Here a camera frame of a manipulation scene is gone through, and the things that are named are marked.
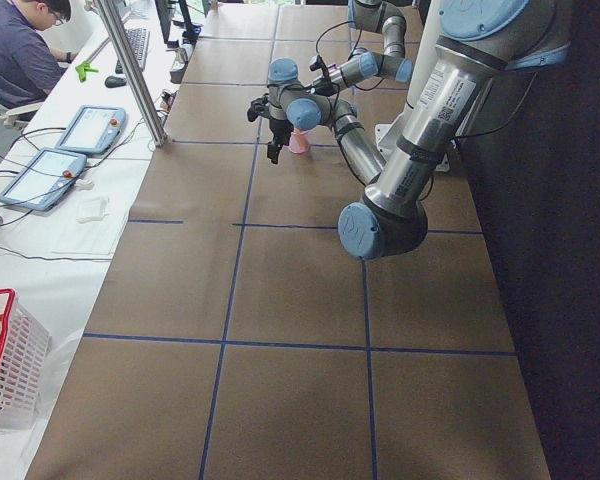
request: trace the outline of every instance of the dark shirt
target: dark shirt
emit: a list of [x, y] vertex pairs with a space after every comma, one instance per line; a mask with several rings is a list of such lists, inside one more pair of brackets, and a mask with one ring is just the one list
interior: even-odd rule
[[63, 69], [15, 5], [0, 0], [0, 103], [7, 108], [43, 101]]

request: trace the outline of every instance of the white chair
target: white chair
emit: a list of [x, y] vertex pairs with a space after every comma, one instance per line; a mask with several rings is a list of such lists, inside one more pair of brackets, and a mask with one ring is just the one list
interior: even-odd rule
[[0, 122], [7, 128], [23, 129], [29, 123], [28, 120], [22, 120], [20, 117], [26, 113], [36, 112], [42, 106], [42, 102], [24, 105], [22, 107], [7, 108], [0, 103]]

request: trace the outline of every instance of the keyboard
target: keyboard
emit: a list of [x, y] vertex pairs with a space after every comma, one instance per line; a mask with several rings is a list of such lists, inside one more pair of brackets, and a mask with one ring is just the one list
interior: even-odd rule
[[[146, 28], [127, 28], [125, 29], [127, 38], [133, 49], [133, 53], [138, 60], [140, 70], [144, 70], [147, 63], [147, 50], [149, 48], [149, 30]], [[120, 60], [116, 63], [116, 73], [122, 73], [122, 64]]]

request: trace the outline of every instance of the tablet screen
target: tablet screen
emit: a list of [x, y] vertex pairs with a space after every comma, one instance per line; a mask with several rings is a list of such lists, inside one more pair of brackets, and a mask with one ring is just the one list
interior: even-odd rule
[[71, 131], [62, 142], [66, 149], [95, 148], [117, 109], [85, 108], [73, 124]]
[[61, 152], [47, 152], [23, 175], [9, 190], [9, 198], [13, 202], [27, 202], [39, 205], [45, 195], [54, 189], [62, 179], [62, 172], [76, 161], [74, 156]]

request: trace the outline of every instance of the blue joint cap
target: blue joint cap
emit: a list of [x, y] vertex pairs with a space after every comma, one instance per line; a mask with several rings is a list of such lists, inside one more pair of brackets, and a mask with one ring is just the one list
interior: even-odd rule
[[440, 5], [442, 31], [461, 42], [487, 38], [509, 25], [528, 4], [529, 0], [443, 0]]
[[269, 65], [269, 83], [288, 83], [298, 79], [298, 65], [290, 58], [278, 58]]
[[287, 107], [287, 119], [298, 130], [306, 132], [320, 124], [322, 114], [318, 104], [310, 98], [298, 98]]
[[364, 78], [371, 78], [378, 73], [378, 64], [373, 53], [365, 52], [358, 57], [358, 68]]
[[407, 83], [411, 80], [412, 74], [413, 62], [411, 60], [403, 60], [396, 72], [396, 82]]
[[371, 209], [360, 202], [347, 205], [338, 219], [340, 243], [349, 255], [371, 260], [384, 253], [384, 236]]

